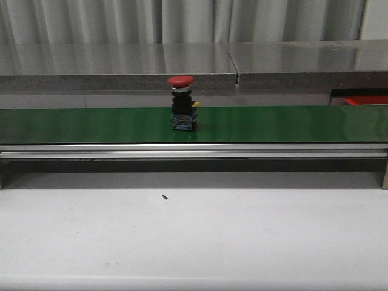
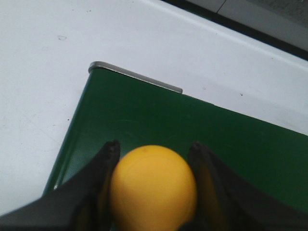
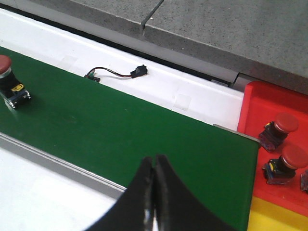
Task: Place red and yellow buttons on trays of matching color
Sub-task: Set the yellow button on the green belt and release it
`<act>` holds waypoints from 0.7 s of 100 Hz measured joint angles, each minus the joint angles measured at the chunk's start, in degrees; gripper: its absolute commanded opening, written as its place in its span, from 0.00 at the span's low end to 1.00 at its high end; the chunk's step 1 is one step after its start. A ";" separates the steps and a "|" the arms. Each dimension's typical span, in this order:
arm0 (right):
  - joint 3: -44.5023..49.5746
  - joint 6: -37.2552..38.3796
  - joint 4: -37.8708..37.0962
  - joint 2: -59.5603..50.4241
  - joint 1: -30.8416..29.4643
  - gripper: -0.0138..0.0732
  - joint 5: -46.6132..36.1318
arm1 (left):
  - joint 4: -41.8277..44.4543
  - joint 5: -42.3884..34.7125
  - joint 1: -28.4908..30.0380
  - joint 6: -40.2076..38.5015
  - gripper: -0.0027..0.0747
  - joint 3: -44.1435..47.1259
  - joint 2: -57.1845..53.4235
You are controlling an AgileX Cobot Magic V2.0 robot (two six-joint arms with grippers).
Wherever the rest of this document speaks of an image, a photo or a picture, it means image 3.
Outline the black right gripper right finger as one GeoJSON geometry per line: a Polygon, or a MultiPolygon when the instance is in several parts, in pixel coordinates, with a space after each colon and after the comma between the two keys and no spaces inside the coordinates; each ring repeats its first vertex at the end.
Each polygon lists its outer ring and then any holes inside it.
{"type": "Polygon", "coordinates": [[[199,202],[162,154],[155,160],[154,196],[160,231],[235,230],[199,202]]]}

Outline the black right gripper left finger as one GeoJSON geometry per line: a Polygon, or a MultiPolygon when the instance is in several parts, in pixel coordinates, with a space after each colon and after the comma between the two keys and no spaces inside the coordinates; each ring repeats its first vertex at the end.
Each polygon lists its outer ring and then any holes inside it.
{"type": "Polygon", "coordinates": [[[153,229],[152,158],[145,157],[131,183],[89,231],[151,231],[153,229]]]}

